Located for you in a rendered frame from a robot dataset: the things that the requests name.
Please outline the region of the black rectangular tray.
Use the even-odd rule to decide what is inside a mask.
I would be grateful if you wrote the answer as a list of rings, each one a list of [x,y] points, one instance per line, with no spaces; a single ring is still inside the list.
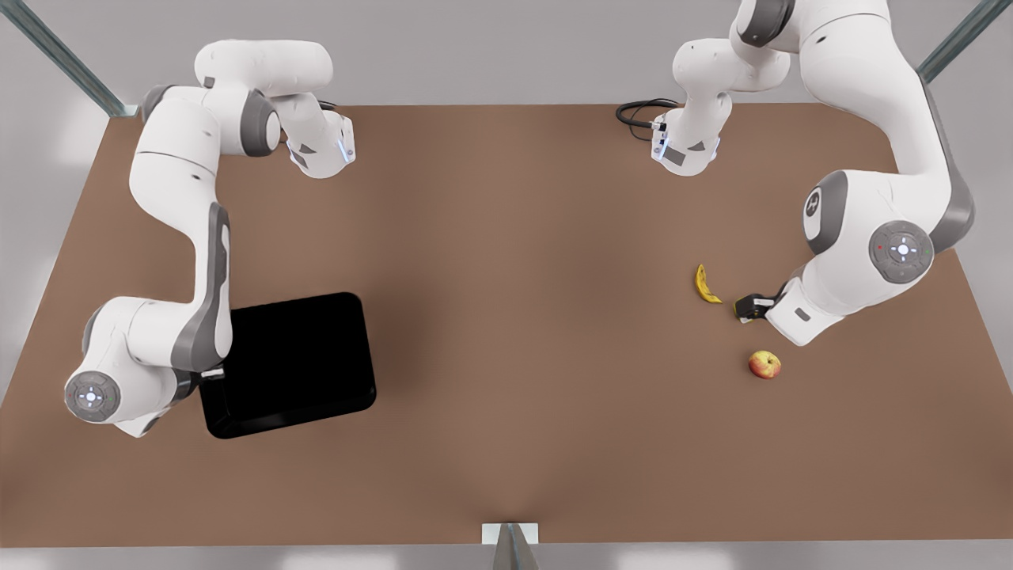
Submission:
[[[378,391],[361,299],[350,292],[234,308],[221,372],[199,393],[228,439],[365,411]]]

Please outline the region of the silver frame post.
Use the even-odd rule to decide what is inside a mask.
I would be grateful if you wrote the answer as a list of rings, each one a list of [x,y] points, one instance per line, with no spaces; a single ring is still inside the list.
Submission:
[[[48,28],[25,1],[0,0],[0,14],[35,44],[41,53],[46,55],[109,118],[131,118],[138,115],[137,105],[128,105],[120,101],[98,76],[55,35],[53,30]]]
[[[491,570],[540,570],[532,545],[539,544],[535,522],[482,523],[481,544],[494,545]]]
[[[916,68],[920,78],[926,84],[937,79],[1010,5],[1013,0],[978,1],[973,10]]]

